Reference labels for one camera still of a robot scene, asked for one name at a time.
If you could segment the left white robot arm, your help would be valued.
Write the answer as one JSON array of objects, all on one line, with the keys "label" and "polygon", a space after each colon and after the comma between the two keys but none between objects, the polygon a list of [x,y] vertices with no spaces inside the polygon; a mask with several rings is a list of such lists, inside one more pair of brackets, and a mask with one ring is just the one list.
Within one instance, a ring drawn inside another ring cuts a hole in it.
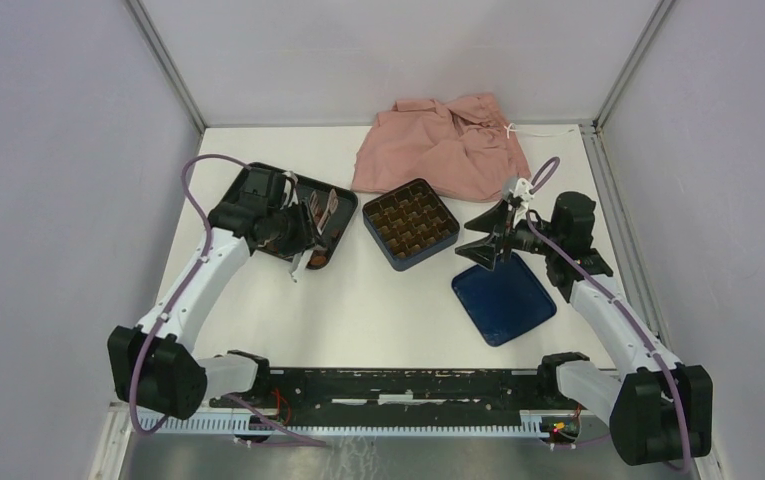
[{"label": "left white robot arm", "polygon": [[144,408],[185,420],[226,394],[253,408],[270,399],[264,358],[231,351],[197,359],[193,349],[229,281],[256,251],[303,257],[320,245],[298,187],[292,172],[246,167],[211,211],[195,208],[204,234],[182,273],[135,326],[118,326],[107,340],[115,393],[132,413]]}]

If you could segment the blue chocolate box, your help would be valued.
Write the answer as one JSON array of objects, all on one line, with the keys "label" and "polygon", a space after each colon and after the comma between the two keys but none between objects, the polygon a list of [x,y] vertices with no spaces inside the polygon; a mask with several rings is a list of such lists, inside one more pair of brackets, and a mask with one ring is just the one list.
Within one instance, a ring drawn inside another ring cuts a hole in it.
[{"label": "blue chocolate box", "polygon": [[402,272],[458,240],[460,223],[429,183],[417,178],[362,207],[365,227],[390,266]]}]

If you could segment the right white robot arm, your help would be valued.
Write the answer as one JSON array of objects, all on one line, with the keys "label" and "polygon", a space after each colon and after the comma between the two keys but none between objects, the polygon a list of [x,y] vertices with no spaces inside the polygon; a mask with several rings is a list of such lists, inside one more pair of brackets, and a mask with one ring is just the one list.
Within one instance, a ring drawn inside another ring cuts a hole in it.
[{"label": "right white robot arm", "polygon": [[543,256],[550,283],[595,332],[618,374],[577,353],[546,356],[538,400],[549,408],[573,400],[594,413],[628,465],[690,465],[712,449],[711,376],[672,353],[618,293],[613,270],[593,246],[595,209],[589,196],[566,191],[544,220],[523,196],[508,194],[465,223],[485,236],[455,252],[488,270],[516,251]]}]

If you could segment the silver metal tongs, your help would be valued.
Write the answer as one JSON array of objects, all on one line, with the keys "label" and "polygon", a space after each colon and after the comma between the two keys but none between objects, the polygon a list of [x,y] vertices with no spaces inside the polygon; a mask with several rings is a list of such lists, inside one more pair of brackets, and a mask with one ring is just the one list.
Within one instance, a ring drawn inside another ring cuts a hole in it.
[{"label": "silver metal tongs", "polygon": [[326,235],[325,229],[330,223],[334,212],[338,209],[339,200],[336,190],[329,189],[326,194],[314,191],[304,199],[303,204],[308,208],[311,215],[311,238],[313,243],[293,257],[289,273],[294,283],[301,281],[307,267],[312,263],[315,256],[322,256],[329,249],[331,241]]}]

